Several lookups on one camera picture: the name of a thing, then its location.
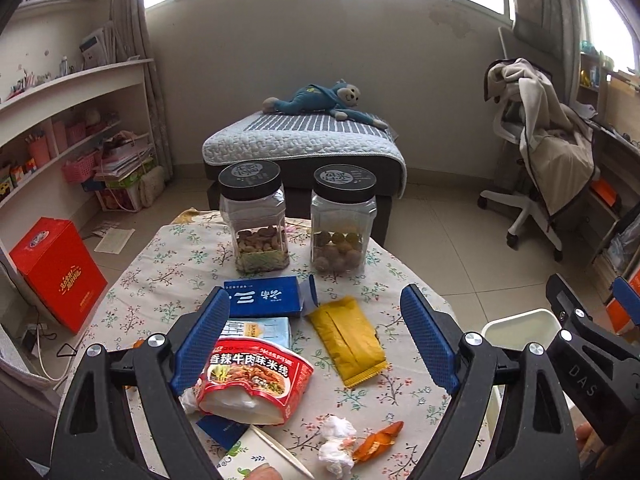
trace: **floral tablecloth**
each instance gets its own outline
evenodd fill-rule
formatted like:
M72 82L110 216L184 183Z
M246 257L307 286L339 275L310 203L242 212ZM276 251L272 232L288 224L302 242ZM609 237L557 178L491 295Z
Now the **floral tablecloth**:
M305 278L309 266L310 223L287 219L291 263L285 270L263 276L294 274ZM173 224L162 227L138 255L98 306L93 323L80 343L74 368L93 342L107 350L128 348L151 333L167 332L175 319L196 310L207 294L225 280L237 279L228 228L218 212L190 210ZM354 296L376 327L389 368L353 390L346 389L332 360L305 319L291 321L293 351L308 359L315 372L302 401L283 426L266 431L295 454L316 479L331 479L318 462L322 444L319 425L329 414L345 417L358 430L358 437L404 420L396 444L383 456L357 466L353 479L400 480L414 468L436 430L449 403L446 392L427 372L402 321L399 298L402 288L417 283L438 310L452 314L451 307L396 257L373 240L367 251L362 276L316 276L321 302ZM149 469L166 476L151 439L136 388L127 391L132 418ZM214 463L225 451L199 427L195 431ZM478 435L477 447L466 472L478 469L488 448L486 427Z

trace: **round snack balls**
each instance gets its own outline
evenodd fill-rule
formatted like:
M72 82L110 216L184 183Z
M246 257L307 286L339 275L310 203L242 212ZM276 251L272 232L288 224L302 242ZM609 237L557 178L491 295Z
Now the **round snack balls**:
M331 267L334 272L344 272L347 269L347 263L344 261L344 258L338 256L335 260L331 262Z
M321 231L315 236L315 243L319 247L327 245L330 241L331 233L329 231Z
M324 248L322 248L322 254L324 255L325 258L327 258L329 261L333 261L336 258L340 257L340 251L338 250L338 248L334 245L327 245Z
M347 234L346 235L346 239L351 245L356 244L356 243L360 243L360 235L357 234L357 233L349 233L349 234Z
M353 247L351 247L351 244L348 242L340 242L339 244L336 244L336 247L338 247L340 254L346 254L351 251L351 249L353 249Z
M339 244L340 242L343 242L343 241L344 241L344 235L343 235L342 233L334 233L334 234L331 236L331 241L332 241L334 244L336 244L336 245L337 245L337 244Z
M329 263L329 260L327 260L324 256L318 256L314 260L313 265L314 265L314 268L319 272L327 272L328 270L331 269L331 264Z
M360 262L362 260L362 253L360 251L356 251L355 249L352 249L351 251L349 251L344 255L344 259L347 263L347 268L355 269L357 266L360 265Z

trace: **plastic jar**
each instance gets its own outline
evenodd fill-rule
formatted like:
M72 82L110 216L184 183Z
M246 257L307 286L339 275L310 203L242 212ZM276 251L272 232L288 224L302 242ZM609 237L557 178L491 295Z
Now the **plastic jar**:
M357 166L331 164L316 170L311 264L317 272L362 272L378 212L375 185L376 176Z
M253 274L289 265L280 167L238 162L220 172L220 212L231 229L236 269Z

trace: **black jar lid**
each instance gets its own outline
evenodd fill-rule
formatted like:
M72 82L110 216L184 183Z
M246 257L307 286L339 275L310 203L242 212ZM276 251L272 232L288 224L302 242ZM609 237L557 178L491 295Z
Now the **black jar lid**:
M220 194L229 200L258 200L282 184L280 167L270 160L247 160L227 166L218 175Z
M359 204L375 196L376 176L369 170L348 164L330 164L314 173L314 191L326 200Z

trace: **office chair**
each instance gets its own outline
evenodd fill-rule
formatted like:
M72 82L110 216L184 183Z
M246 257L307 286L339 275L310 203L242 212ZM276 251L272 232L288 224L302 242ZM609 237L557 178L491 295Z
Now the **office chair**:
M505 27L498 28L500 42L505 59L523 57L538 68L542 68L554 85L556 94L561 102L564 101L564 68L562 62L552 54L539 50L517 38L514 33ZM501 139L514 144L517 152L516 158L520 159L517 147L520 145L520 134L524 129L524 121L520 121L518 109L520 103L509 99L500 102L500 107L494 117L494 133ZM507 230L507 245L516 249L518 246L518 233L526 219L531 216L540 227L545 236L554 245L554 260L562 261L562 242L549 222L545 207L538 201L537 189L534 186L529 195L514 191L513 193L498 193L484 190L478 197L478 207L485 209L487 200L501 204L514 206L521 209L516 221Z

